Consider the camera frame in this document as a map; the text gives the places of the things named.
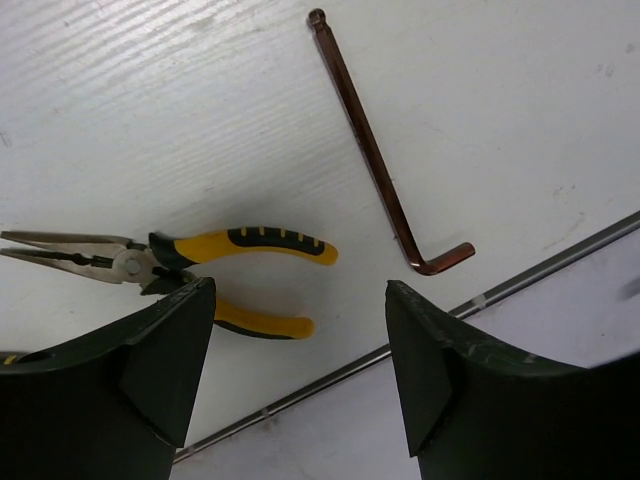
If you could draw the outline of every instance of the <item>hex key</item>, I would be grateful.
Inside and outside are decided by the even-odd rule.
[[[411,227],[404,214],[389,171],[385,166],[382,153],[362,108],[356,89],[349,76],[338,43],[327,25],[323,10],[316,8],[309,13],[309,25],[315,31],[316,42],[324,57],[329,74],[338,91],[342,104],[351,120],[351,128],[356,136],[360,150],[364,155],[382,203],[387,210],[391,224],[396,232],[402,251],[411,267],[420,275],[436,275],[457,265],[476,253],[470,243],[463,243],[432,260],[424,260],[416,244]]]

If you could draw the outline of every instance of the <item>brown hex key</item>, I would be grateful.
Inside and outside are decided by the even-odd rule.
[[[309,13],[309,25],[315,31],[316,42],[320,52],[324,57],[336,90],[342,99],[344,109],[351,121],[353,133],[369,165],[369,170],[378,187],[382,203],[384,203],[404,255],[411,267],[420,275],[436,275],[473,256],[476,253],[475,248],[470,243],[465,242],[432,260],[422,258],[418,245],[413,238],[413,233],[411,233],[407,217],[400,204],[398,194],[389,176],[389,171],[382,158],[382,153],[378,148],[375,136],[364,113],[364,108],[362,108],[362,103],[358,98],[356,88],[351,81],[351,76],[338,48],[338,43],[333,36],[331,28],[327,25],[324,11],[319,8],[311,11]]]

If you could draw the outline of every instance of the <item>hex key short arm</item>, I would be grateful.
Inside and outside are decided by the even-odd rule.
[[[465,242],[432,260],[422,258],[338,43],[327,25],[324,11],[318,8],[309,13],[309,25],[315,31],[320,52],[351,120],[351,127],[360,150],[369,165],[391,224],[411,267],[421,275],[436,275],[474,255],[473,245]]]

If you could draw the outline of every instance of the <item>metal strip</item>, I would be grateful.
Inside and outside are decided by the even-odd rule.
[[[640,212],[636,212],[627,218],[620,220],[619,222],[611,225],[608,228],[590,236],[589,238],[577,243],[573,247],[570,247],[557,255],[539,263],[535,267],[526,270],[520,275],[507,280],[506,282],[498,285],[495,288],[487,291],[484,294],[484,300],[482,305],[479,305],[477,301],[470,300],[457,308],[454,308],[449,313],[457,318],[465,319],[472,315],[475,315],[480,310],[494,305],[505,298],[513,295],[514,293],[527,288],[528,286],[539,282],[545,277],[556,273],[559,270],[571,265],[572,263],[581,260],[582,258],[591,255],[592,253],[600,250],[603,247],[619,240],[620,238],[640,229]],[[344,367],[336,370],[322,377],[321,379],[313,382],[306,387],[301,388],[297,392],[284,397],[268,407],[262,409],[260,412],[256,412],[233,425],[220,430],[217,433],[195,443],[191,447],[185,448],[176,454],[174,463],[178,463],[207,447],[210,447],[221,440],[224,440],[236,433],[248,428],[256,423],[259,423],[270,416],[282,412],[283,410],[299,403],[316,393],[325,390],[347,378],[356,375],[357,373],[372,367],[383,360],[386,360],[391,355],[389,345],[384,345],[373,352],[359,358],[358,360],[345,365]]]

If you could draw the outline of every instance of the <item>white wooden surface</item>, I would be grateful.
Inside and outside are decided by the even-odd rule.
[[[305,18],[322,6],[436,278],[406,266]],[[388,278],[443,308],[640,208],[640,4],[627,0],[4,0],[0,228],[185,236],[267,224],[335,243],[202,266],[221,295],[308,314],[266,342],[216,329],[188,441],[386,342]],[[2,262],[0,349],[150,300]]]
[[[636,231],[469,321],[529,352],[592,367],[640,351],[639,312]],[[183,460],[171,474],[209,478],[419,479],[391,361]]]

